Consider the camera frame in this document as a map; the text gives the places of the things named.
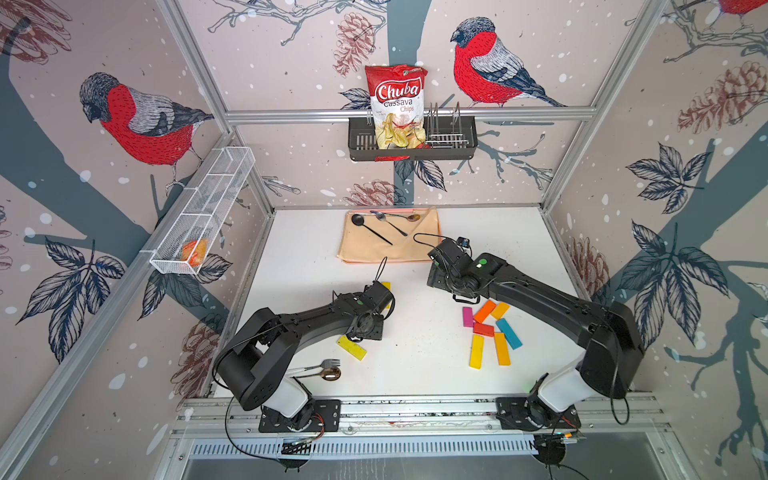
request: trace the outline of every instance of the bird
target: bird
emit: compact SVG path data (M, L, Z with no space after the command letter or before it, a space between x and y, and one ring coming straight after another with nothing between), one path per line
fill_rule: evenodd
M192 137L204 121L214 118L212 114L184 107L163 95L141 93L104 72L85 79L80 102L88 121L99 120L133 158L149 165L172 166L173 180L165 186L166 195L172 186L184 186L176 180L176 163L187 151L202 163L192 148Z
M512 98L538 98L553 107L564 107L549 98L544 88L531 78L523 61L507 50L496 35L490 19L464 20L453 32L456 42L453 76L456 84L473 101L502 107Z
M686 10L690 7L693 7L694 5L699 5L700 3L704 2L717 3L720 6L720 13L717 14L717 18L715 18L714 21L710 23L710 26L708 26L706 30L713 30L715 22L717 22L717 20L723 16L723 13L727 13L731 15L739 15L739 23L741 24L741 27L734 32L734 34L736 34L745 28L752 28L752 25L744 24L744 15L757 7L765 5L768 3L768 0L693 0L690 3L681 5L680 10Z

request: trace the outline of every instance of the metal fork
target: metal fork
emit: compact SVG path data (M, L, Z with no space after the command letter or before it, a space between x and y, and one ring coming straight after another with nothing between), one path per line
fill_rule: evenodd
M341 366L341 360L339 359L325 359L323 360L319 365L315 366L305 366L303 368L297 368L297 369L289 369L286 371L287 376L293 376L297 373L306 372L307 370L312 369L329 369L332 366L339 367Z

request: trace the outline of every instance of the beige cloth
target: beige cloth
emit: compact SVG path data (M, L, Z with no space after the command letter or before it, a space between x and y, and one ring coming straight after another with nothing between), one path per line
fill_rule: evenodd
M427 253L432 249L427 245L421 245L413 240L414 233L433 233L440 234L440 222L437 217L437 210L433 208L415 208L415 209L390 209L376 210L385 214L398 214L408 216L410 214L419 214L421 219L416 222L409 222L405 218L392 217L387 215L387 220L392 225L408 234L404 237L386 222L376 219L376 215L371 214L370 210L350 210L344 217L344 236L339 248L339 258L347 263L378 263L382 258L387 257L388 262L419 262L431 261ZM352 215L361 214L366 219L366 225L371 230L377 232L386 238L393 245L389 245L384 240L378 238L367 228L357 226L352 223ZM420 242L437 245L440 239L422 235Z

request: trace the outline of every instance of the yellow wooden block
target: yellow wooden block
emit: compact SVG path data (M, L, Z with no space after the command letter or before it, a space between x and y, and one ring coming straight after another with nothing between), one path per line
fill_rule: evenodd
M500 320L504 314L507 313L507 310L509 310L509 305L506 303L499 303L491 312L491 316L497 320Z
M357 343L354 343L352 340L346 338L346 335L341 335L336 341L336 345L346 350L351 356L358 360L362 360L363 357L365 357L368 353L366 349L362 348Z
M382 285L385 286L387 290L392 290L392 284L390 282L382 282ZM389 310L391 306L392 306L392 302L389 302L389 305L384 307L384 310Z
M507 350L507 339L504 337L504 333L495 333L493 335L493 341L496 344L496 358L498 358L498 364L501 366L509 366L512 363L509 361L509 350Z
M482 346L484 338L480 335L472 336L472 353L469 354L469 366L480 370L482 365Z

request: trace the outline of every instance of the dish rack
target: dish rack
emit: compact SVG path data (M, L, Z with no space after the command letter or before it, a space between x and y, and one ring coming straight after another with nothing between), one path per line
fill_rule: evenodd
M354 161L471 160L478 146L475 117L462 116L458 104L451 115L438 112L437 104L429 104L424 117L426 142L422 148L381 149L376 143L371 112L365 118L350 118L349 158Z

